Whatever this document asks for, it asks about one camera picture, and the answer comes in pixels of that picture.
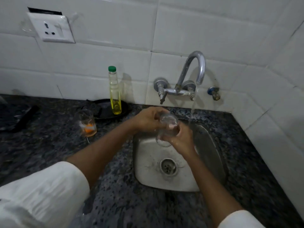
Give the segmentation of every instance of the green bottle cap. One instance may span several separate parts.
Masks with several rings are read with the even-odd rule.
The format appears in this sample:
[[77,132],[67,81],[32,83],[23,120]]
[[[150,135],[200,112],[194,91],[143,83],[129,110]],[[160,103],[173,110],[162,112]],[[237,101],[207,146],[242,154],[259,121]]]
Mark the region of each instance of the green bottle cap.
[[116,67],[115,66],[109,66],[108,70],[110,72],[116,72]]

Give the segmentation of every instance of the stainless steel sink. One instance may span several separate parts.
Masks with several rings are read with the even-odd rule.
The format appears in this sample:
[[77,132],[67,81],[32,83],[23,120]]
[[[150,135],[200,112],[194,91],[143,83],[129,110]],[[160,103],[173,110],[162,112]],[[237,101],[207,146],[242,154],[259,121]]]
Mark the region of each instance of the stainless steel sink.
[[[191,124],[195,150],[213,175],[223,184],[227,167],[202,124]],[[199,188],[184,158],[170,147],[157,144],[156,133],[138,133],[133,138],[135,177],[146,186],[184,192],[196,192]]]

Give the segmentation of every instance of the hand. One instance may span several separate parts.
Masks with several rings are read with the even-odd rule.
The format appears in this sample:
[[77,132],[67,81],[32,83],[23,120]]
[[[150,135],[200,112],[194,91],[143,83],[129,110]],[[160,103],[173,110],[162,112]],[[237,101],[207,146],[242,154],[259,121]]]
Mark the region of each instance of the hand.
[[193,132],[182,122],[178,123],[178,127],[179,133],[175,137],[163,136],[161,139],[173,145],[176,151],[187,161],[189,157],[197,155],[194,148]]
[[157,129],[165,129],[168,126],[159,121],[161,113],[169,113],[169,110],[162,107],[152,106],[147,109],[143,109],[131,120],[136,127],[136,131],[153,132]]

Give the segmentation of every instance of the cooking oil bottle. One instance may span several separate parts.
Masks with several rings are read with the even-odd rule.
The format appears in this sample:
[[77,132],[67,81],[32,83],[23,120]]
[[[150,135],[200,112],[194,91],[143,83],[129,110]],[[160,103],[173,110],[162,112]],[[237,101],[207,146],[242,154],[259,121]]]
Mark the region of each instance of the cooking oil bottle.
[[110,80],[110,98],[112,112],[115,115],[121,114],[121,100],[120,91],[117,80],[117,73],[115,66],[109,66],[109,80]]

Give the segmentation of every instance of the water stream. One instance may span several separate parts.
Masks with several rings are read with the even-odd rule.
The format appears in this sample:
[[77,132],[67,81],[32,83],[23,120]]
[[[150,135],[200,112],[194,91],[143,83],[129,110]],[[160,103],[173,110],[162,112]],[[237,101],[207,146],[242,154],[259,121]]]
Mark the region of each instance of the water stream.
[[195,105],[196,105],[196,100],[197,100],[196,96],[197,96],[198,92],[199,92],[199,88],[196,88],[195,89],[195,93],[194,93],[194,101],[193,101],[192,108],[191,108],[191,113],[190,113],[190,116],[189,116],[189,123],[188,123],[188,125],[190,125],[190,123],[192,121],[192,117],[193,117],[193,113],[194,113]]

